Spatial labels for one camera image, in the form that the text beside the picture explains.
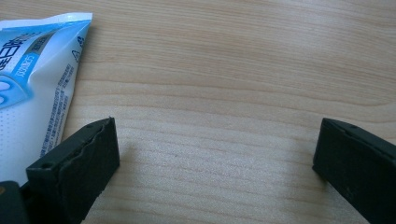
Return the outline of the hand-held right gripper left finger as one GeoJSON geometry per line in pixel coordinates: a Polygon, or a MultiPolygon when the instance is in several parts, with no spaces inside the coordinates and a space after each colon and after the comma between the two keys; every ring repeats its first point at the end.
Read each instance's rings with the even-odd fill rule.
{"type": "Polygon", "coordinates": [[[113,118],[92,122],[26,168],[33,224],[80,224],[120,166],[113,118]]]}

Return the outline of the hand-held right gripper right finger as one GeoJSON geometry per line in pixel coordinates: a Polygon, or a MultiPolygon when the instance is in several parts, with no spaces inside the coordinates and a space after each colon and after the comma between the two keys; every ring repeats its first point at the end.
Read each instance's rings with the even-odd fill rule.
{"type": "Polygon", "coordinates": [[[396,224],[396,146],[340,120],[321,122],[313,170],[371,224],[396,224]]]}

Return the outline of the white and blue wipes packet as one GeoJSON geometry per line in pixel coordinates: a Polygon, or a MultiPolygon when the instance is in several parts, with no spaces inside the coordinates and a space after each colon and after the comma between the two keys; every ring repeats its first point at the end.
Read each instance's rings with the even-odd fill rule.
{"type": "Polygon", "coordinates": [[[25,169],[63,136],[88,12],[0,21],[0,182],[27,182],[25,169]]]}

